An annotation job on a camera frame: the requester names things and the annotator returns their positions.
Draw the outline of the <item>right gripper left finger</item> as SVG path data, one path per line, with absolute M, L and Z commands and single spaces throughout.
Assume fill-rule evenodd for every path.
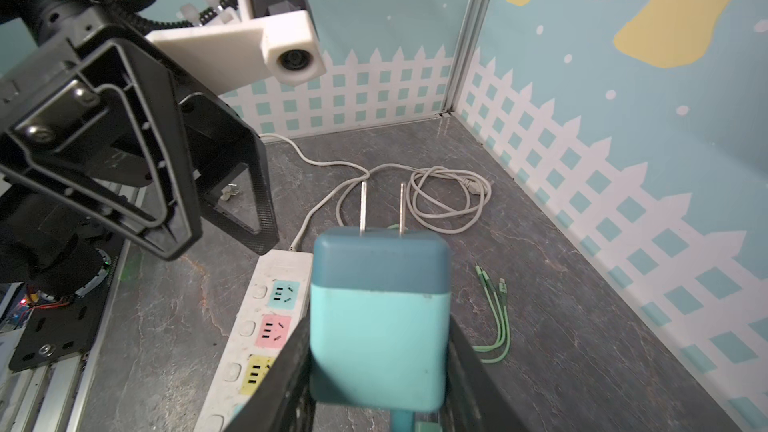
M 309 390 L 310 368 L 310 317 L 305 316 L 261 385 L 224 431 L 311 431 L 315 400 Z

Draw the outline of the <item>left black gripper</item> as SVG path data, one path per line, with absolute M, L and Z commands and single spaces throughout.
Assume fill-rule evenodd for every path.
M 1 80 L 1 195 L 59 201 L 163 259 L 201 235 L 180 67 L 100 7 Z

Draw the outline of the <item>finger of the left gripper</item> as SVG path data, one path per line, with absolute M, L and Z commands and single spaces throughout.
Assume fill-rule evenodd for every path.
M 215 95 L 192 93 L 180 102 L 202 217 L 247 249 L 264 255 L 279 242 L 267 152 L 259 135 Z M 218 205 L 223 189 L 250 175 L 257 225 L 247 225 Z

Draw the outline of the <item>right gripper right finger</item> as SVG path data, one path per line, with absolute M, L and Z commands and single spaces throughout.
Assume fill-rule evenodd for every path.
M 503 397 L 454 317 L 450 318 L 444 431 L 513 432 L 528 428 Z

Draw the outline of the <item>teal charger plug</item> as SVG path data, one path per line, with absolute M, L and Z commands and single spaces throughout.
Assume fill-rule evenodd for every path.
M 446 395 L 451 250 L 432 231 L 332 228 L 314 243 L 310 392 L 322 403 L 434 412 Z

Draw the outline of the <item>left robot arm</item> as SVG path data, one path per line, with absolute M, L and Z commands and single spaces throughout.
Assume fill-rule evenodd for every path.
M 209 222 L 252 252 L 278 242 L 258 134 L 109 0 L 1 0 L 37 50 L 1 81 L 1 171 L 154 255 Z

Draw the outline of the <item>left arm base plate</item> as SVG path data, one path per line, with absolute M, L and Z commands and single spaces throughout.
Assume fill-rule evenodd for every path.
M 65 300 L 62 305 L 40 305 L 25 314 L 21 338 L 8 365 L 10 371 L 21 372 L 49 365 L 91 350 L 122 248 L 120 240 L 98 242 L 96 250 L 105 261 L 106 271 L 95 288 L 82 297 Z

